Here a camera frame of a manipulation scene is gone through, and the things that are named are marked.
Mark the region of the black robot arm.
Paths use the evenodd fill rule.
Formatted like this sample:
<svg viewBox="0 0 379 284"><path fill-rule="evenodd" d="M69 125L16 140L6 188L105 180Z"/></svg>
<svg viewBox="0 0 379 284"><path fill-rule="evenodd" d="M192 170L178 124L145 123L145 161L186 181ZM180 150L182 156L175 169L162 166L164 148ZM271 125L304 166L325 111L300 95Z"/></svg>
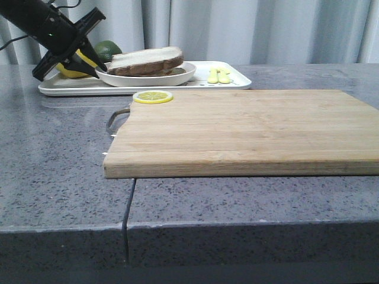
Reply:
<svg viewBox="0 0 379 284"><path fill-rule="evenodd" d="M77 22L72 22L58 7L43 1L1 1L1 15L47 49L33 69L33 76L42 81L61 63L67 70L98 77L95 68L81 59L76 51L94 62L101 70L106 65L96 54L87 35L105 15L93 8Z"/></svg>

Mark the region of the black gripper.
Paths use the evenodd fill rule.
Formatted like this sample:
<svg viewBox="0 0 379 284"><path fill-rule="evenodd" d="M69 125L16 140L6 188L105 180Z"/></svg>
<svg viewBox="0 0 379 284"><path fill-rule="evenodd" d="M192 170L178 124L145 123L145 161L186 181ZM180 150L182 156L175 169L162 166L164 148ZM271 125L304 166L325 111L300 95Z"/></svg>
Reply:
<svg viewBox="0 0 379 284"><path fill-rule="evenodd" d="M98 8L94 8L73 23L57 8L50 7L44 23L33 35L38 43L47 49L47 53L33 69L33 76L42 81L58 63L61 63L67 70L99 78L95 69L98 67L106 72L107 67L89 43L87 35L104 19L105 15ZM77 49L98 66L94 68L83 61L76 54Z"/></svg>

